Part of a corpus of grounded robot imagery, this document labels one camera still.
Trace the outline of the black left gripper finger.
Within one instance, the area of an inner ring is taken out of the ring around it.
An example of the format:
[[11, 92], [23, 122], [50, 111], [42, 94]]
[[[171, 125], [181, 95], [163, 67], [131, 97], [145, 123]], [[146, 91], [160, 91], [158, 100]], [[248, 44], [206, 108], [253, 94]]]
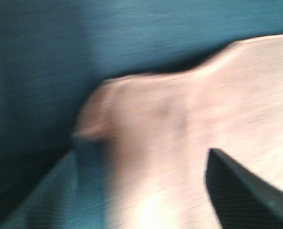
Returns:
[[222, 150], [208, 154], [205, 184], [224, 229], [283, 229], [283, 192]]

